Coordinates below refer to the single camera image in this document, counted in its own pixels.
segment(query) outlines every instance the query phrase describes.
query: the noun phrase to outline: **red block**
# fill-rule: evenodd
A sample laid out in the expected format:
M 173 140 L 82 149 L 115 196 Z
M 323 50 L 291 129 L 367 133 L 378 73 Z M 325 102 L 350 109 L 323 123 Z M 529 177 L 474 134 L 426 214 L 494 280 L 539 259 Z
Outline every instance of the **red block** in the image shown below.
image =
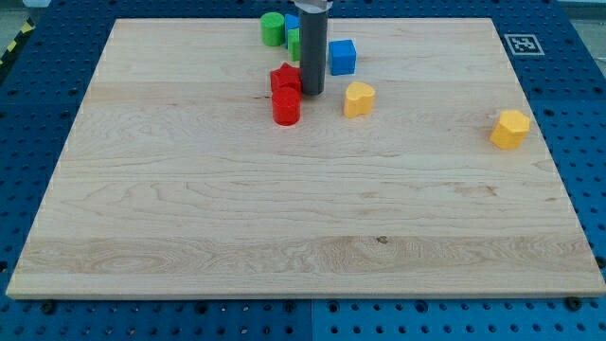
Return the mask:
M 301 93 L 301 70 L 284 63 L 278 70 L 270 72 L 272 92 L 281 87 L 291 87 Z
M 274 121 L 279 125 L 295 124 L 301 117 L 301 93 L 291 87 L 280 87 L 272 95 Z

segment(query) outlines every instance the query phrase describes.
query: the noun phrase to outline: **blue pegboard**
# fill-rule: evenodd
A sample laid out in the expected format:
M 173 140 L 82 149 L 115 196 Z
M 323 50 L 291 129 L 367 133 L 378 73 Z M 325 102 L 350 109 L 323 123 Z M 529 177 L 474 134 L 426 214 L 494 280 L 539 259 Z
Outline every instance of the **blue pegboard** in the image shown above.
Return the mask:
M 606 257 L 606 80 L 552 0 L 339 0 L 333 17 L 490 17 L 544 56 L 506 49 L 590 244 Z M 54 0 L 0 87 L 0 289 L 116 18 L 248 17 L 282 0 Z M 606 299 L 15 302 L 0 340 L 606 339 Z

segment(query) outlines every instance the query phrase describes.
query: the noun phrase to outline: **green cylinder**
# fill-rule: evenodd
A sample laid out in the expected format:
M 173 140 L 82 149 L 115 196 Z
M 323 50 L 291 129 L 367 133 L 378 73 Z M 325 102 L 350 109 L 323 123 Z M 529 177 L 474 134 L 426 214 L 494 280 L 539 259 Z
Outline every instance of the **green cylinder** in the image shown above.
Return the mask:
M 277 12 L 268 12 L 261 16 L 261 38 L 268 46 L 284 44 L 284 16 Z

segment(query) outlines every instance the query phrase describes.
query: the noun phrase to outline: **black cylinder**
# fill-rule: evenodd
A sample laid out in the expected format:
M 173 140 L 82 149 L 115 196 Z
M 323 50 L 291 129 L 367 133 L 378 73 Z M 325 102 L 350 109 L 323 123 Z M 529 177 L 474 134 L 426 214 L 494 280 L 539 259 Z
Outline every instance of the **black cylinder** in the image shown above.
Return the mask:
M 309 13 L 299 9 L 299 22 L 301 91 L 305 95 L 320 95 L 324 91 L 329 12 Z

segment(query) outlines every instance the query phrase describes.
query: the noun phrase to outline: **wooden board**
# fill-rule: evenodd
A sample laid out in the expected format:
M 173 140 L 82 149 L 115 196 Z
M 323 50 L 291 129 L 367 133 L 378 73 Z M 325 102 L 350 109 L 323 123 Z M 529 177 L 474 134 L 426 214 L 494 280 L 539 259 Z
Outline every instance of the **wooden board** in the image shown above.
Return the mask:
M 334 20 L 355 76 L 294 127 L 256 20 L 117 20 L 13 298 L 598 296 L 604 281 L 489 19 Z M 341 114 L 351 81 L 374 112 Z

